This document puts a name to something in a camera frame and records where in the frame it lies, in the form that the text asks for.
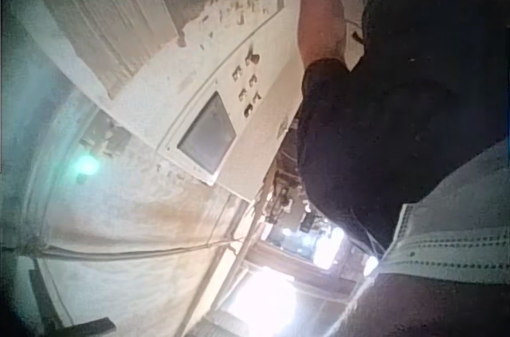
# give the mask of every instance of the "display screen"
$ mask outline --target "display screen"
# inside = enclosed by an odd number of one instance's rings
[[[177,148],[201,168],[214,174],[232,145],[236,131],[216,92],[200,111]]]

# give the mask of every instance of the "green light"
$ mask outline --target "green light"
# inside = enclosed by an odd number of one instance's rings
[[[99,160],[92,155],[83,155],[76,162],[76,168],[80,174],[94,175],[99,170]]]

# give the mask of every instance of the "black shirt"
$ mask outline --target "black shirt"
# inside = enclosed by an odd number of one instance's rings
[[[478,0],[369,0],[365,55],[304,74],[299,164],[312,203],[367,250],[403,203],[508,134],[505,28]]]

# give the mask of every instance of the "white fabric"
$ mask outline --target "white fabric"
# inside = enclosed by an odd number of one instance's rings
[[[379,273],[510,284],[508,140],[455,171],[421,202],[403,206]]]

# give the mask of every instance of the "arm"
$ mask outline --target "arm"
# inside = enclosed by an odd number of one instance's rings
[[[297,34],[304,67],[321,58],[345,63],[345,21],[340,0],[300,0]]]

